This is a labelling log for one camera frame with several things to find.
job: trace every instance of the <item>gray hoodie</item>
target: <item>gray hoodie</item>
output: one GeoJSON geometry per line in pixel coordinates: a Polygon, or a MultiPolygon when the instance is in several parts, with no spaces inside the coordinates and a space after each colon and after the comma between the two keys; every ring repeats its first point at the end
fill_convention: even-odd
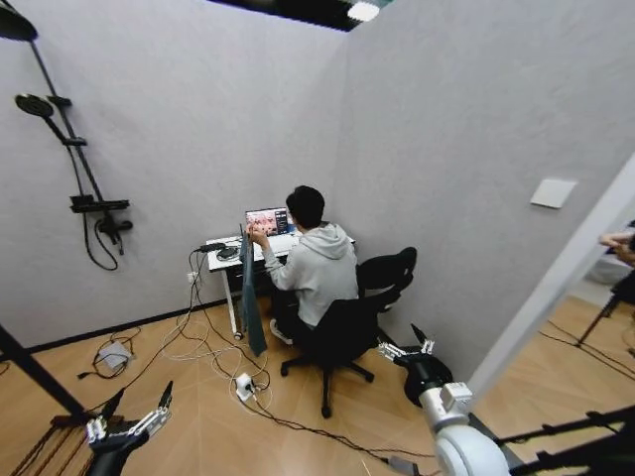
{"type": "Polygon", "coordinates": [[[263,256],[276,288],[296,291],[298,316],[309,326],[319,324],[334,300],[357,298],[357,258],[339,225],[326,223],[302,235],[286,265],[271,249],[263,256]]]}

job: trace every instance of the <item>gray cloth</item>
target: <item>gray cloth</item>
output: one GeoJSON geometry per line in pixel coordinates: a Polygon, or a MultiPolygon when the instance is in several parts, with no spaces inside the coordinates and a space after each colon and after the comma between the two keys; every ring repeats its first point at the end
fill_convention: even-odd
{"type": "Polygon", "coordinates": [[[242,319],[243,325],[247,327],[247,337],[249,347],[258,357],[267,350],[265,332],[262,329],[260,319],[260,309],[256,300],[256,290],[254,289],[254,247],[249,243],[247,234],[242,236],[242,246],[240,248],[240,260],[242,261],[242,319]]]}
{"type": "Polygon", "coordinates": [[[274,286],[295,290],[298,317],[315,327],[336,299],[357,298],[357,257],[346,232],[332,223],[308,231],[283,265],[268,249],[265,267],[274,286]]]}

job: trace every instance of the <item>sneaker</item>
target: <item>sneaker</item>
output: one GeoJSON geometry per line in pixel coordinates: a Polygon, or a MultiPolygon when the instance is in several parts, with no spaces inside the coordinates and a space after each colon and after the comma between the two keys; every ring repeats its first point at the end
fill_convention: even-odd
{"type": "Polygon", "coordinates": [[[280,340],[282,340],[285,344],[294,345],[294,340],[290,339],[289,337],[287,337],[278,328],[278,320],[277,319],[271,319],[269,321],[269,328],[271,329],[271,333],[274,334],[276,337],[278,337],[280,340]]]}

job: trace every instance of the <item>person's hand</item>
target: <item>person's hand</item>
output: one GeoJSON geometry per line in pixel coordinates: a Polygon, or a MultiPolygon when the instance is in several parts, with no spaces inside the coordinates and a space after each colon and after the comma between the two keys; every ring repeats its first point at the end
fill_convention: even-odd
{"type": "Polygon", "coordinates": [[[635,252],[628,245],[619,245],[613,248],[620,261],[635,268],[635,252]]]}
{"type": "Polygon", "coordinates": [[[633,239],[633,232],[624,233],[606,233],[599,237],[600,244],[604,246],[610,246],[611,248],[618,248],[622,245],[628,245],[633,239]]]}
{"type": "Polygon", "coordinates": [[[252,243],[257,243],[263,250],[269,248],[269,238],[260,226],[250,224],[247,226],[247,235],[252,243]]]}

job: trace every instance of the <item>white desk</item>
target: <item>white desk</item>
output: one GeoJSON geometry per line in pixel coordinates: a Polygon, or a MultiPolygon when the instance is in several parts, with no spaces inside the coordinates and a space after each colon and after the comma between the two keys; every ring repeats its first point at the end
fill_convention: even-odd
{"type": "MultiPolygon", "coordinates": [[[[296,243],[297,245],[300,241],[301,234],[296,235],[296,243]]],[[[355,243],[355,240],[348,237],[351,243],[355,243]]],[[[207,240],[205,244],[211,245],[212,243],[224,243],[227,246],[237,246],[240,249],[242,239],[240,236],[229,236],[227,238],[218,238],[215,240],[207,240]]],[[[288,251],[284,251],[281,253],[276,253],[278,258],[282,258],[284,256],[289,255],[288,251]]],[[[265,259],[262,256],[262,251],[260,251],[259,245],[254,245],[254,263],[258,263],[260,261],[264,261],[265,259]]],[[[242,332],[238,330],[236,325],[236,314],[234,312],[234,305],[231,299],[231,289],[229,288],[229,280],[227,279],[227,270],[234,267],[242,267],[242,262],[240,261],[239,256],[234,260],[230,261],[218,261],[216,258],[216,252],[212,251],[207,253],[207,263],[209,264],[209,271],[211,273],[220,272],[220,277],[222,278],[222,285],[225,289],[225,297],[227,298],[227,309],[229,310],[229,323],[231,324],[231,331],[234,334],[234,339],[240,340],[242,339],[242,332]]]]}

